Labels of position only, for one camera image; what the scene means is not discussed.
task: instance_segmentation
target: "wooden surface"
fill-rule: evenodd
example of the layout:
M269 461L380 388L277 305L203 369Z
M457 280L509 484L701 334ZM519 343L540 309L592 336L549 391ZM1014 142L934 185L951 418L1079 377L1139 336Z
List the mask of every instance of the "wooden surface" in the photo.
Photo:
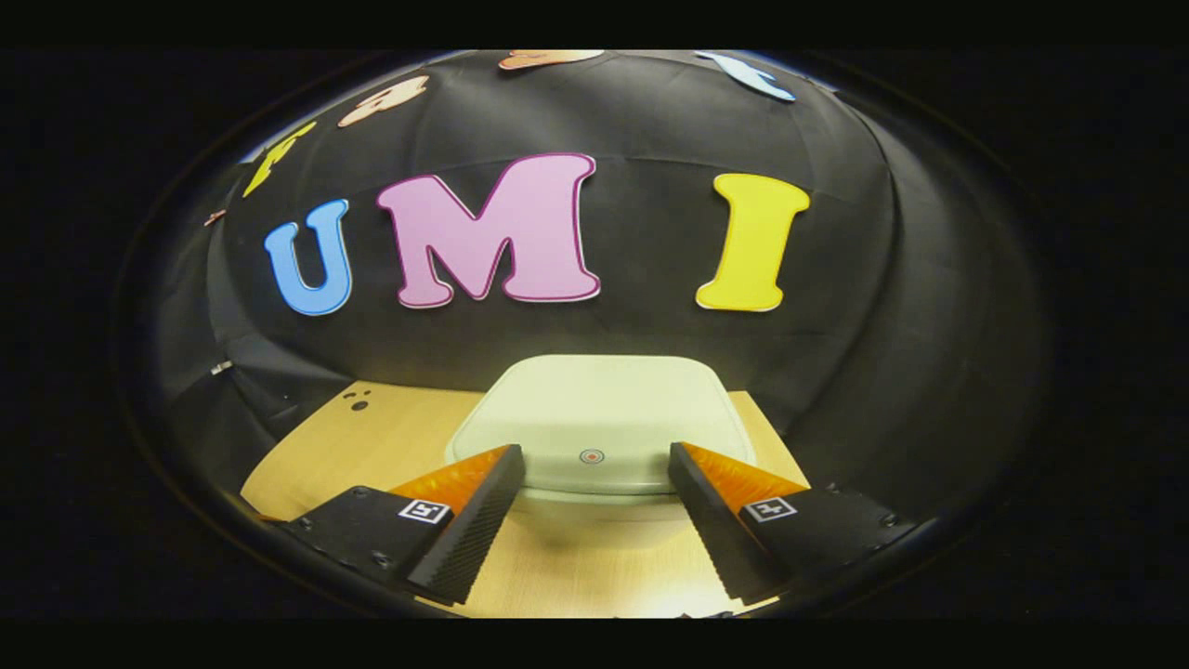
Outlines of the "wooden surface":
M750 396L729 396L757 467L809 487ZM351 486L395 488L447 465L446 446L482 398L358 381L277 444L240 494L258 512L291 520ZM359 403L367 405L353 409ZM600 549L546 544L514 515L496 536L467 604L440 608L479 618L699 618L768 604L744 607L726 597L688 522L654 548Z

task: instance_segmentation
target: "letter u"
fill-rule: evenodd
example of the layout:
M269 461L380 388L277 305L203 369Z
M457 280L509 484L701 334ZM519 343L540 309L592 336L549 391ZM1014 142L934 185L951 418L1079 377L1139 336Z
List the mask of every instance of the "letter u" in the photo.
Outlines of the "letter u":
M297 269L294 238L297 223L287 222L269 233L264 248L272 259L272 273L277 278L281 296L290 308L306 315L326 315L347 303L351 296L351 264L347 248L342 244L342 214L347 213L346 200L331 200L306 216L306 225L317 233L317 248L326 267L326 280L317 288L309 286Z

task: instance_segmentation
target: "pink letter m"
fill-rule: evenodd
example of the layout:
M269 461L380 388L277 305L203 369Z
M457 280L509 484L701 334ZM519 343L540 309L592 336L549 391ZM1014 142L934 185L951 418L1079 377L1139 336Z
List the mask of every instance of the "pink letter m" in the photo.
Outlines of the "pink letter m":
M430 253L472 298L486 297L509 244L512 273L503 284L509 297L572 302L597 295L599 279L583 263L578 227L578 189L593 172L594 159L580 153L521 158L499 176L478 216L436 176L385 188L376 201L392 214L404 270L401 303L430 308L454 297L434 272Z

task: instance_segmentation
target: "letter i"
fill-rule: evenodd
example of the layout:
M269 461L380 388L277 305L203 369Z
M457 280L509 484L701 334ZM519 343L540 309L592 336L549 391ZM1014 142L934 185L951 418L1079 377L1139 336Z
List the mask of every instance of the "letter i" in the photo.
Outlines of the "letter i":
M809 208L810 196L791 183L754 173L719 175L715 190L731 206L726 241L718 272L694 298L707 309L772 310L785 296L776 274L793 216Z

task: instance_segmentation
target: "plastic container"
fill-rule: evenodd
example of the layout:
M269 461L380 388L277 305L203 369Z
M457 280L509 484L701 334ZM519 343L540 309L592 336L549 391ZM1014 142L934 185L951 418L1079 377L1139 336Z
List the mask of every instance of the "plastic container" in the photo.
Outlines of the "plastic container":
M508 370L446 449L457 462L524 453L509 519L547 543L646 548L687 526L668 480L673 442L755 465L712 370L681 358L548 355Z

